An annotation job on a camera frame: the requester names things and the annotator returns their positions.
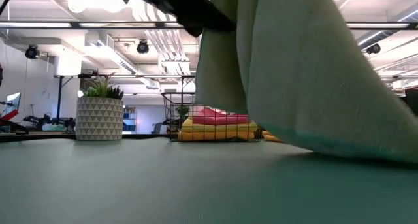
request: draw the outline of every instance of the security camera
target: security camera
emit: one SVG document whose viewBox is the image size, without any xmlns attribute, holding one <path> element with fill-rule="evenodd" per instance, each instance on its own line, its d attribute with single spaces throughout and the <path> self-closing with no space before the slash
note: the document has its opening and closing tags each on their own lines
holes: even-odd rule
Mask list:
<svg viewBox="0 0 418 224">
<path fill-rule="evenodd" d="M 148 51 L 150 51 L 150 48 L 148 47 L 147 42 L 148 42 L 147 40 L 140 40 L 139 41 L 139 44 L 137 46 L 138 53 L 146 54 L 146 53 L 148 53 Z"/>
<path fill-rule="evenodd" d="M 40 56 L 40 52 L 38 50 L 38 46 L 31 44 L 29 48 L 25 52 L 25 57 L 31 60 L 36 60 Z"/>
<path fill-rule="evenodd" d="M 379 44 L 371 45 L 366 49 L 366 53 L 368 54 L 378 54 L 380 52 L 381 48 Z"/>
</svg>

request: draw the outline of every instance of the ventilation duct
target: ventilation duct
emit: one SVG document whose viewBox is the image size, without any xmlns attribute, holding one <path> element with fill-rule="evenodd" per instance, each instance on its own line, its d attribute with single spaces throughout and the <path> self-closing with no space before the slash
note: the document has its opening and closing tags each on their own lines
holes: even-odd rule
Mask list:
<svg viewBox="0 0 418 224">
<path fill-rule="evenodd" d="M 415 12 L 412 12 L 411 14 L 405 16 L 404 18 L 402 18 L 401 20 L 399 20 L 398 22 L 418 22 L 418 10 L 416 10 Z M 364 50 L 368 47 L 370 47 L 371 45 L 380 42 L 384 39 L 386 39 L 387 37 L 390 37 L 396 33 L 398 33 L 399 30 L 386 30 L 386 31 L 379 31 L 377 33 L 374 33 L 373 35 L 369 36 L 368 38 L 364 39 L 363 41 L 361 41 L 359 43 L 359 47 L 361 50 Z"/>
<path fill-rule="evenodd" d="M 116 63 L 119 67 L 124 68 L 125 70 L 129 71 L 132 75 L 141 75 L 144 74 L 138 71 L 135 68 L 135 65 L 132 64 L 124 57 L 121 53 L 119 53 L 114 48 L 114 40 L 109 35 L 106 36 L 106 40 L 102 40 L 96 31 L 89 31 L 86 34 L 86 46 L 94 46 L 100 48 L 101 52 L 106 54 L 106 57 L 109 57 L 114 63 Z M 160 84 L 158 81 L 151 80 L 149 78 L 138 78 L 139 81 L 144 83 L 148 89 L 160 89 Z"/>
</svg>

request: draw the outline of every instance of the cable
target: cable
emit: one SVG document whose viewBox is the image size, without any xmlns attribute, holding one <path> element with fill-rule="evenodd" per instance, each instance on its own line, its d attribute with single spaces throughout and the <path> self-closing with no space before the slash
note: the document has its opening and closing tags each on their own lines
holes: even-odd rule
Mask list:
<svg viewBox="0 0 418 224">
<path fill-rule="evenodd" d="M 0 16 L 3 13 L 3 11 L 5 10 L 5 8 L 6 8 L 6 6 L 7 6 L 7 4 L 8 4 L 9 1 L 10 0 L 4 0 L 3 1 L 3 4 L 1 4 L 1 7 L 0 7 Z"/>
</svg>

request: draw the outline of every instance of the succulent plant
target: succulent plant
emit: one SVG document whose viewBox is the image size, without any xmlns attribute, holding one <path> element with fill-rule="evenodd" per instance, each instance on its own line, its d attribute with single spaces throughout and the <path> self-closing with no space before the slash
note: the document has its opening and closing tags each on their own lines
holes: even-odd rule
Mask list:
<svg viewBox="0 0 418 224">
<path fill-rule="evenodd" d="M 123 98 L 123 91 L 119 87 L 113 87 L 110 85 L 110 77 L 114 75 L 115 72 L 109 74 L 106 77 L 98 76 L 93 80 L 90 80 L 91 87 L 84 94 L 85 97 L 106 97 L 111 99 Z"/>
<path fill-rule="evenodd" d="M 107 97 L 122 100 L 123 91 L 119 87 L 117 88 L 109 87 L 107 89 Z"/>
</svg>

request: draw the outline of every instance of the green table surface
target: green table surface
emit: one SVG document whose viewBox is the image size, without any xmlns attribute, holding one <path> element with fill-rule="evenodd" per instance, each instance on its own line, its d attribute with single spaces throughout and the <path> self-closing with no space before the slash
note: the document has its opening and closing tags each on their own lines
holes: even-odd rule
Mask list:
<svg viewBox="0 0 418 224">
<path fill-rule="evenodd" d="M 0 144 L 0 223 L 418 223 L 418 170 L 285 144 Z"/>
</svg>

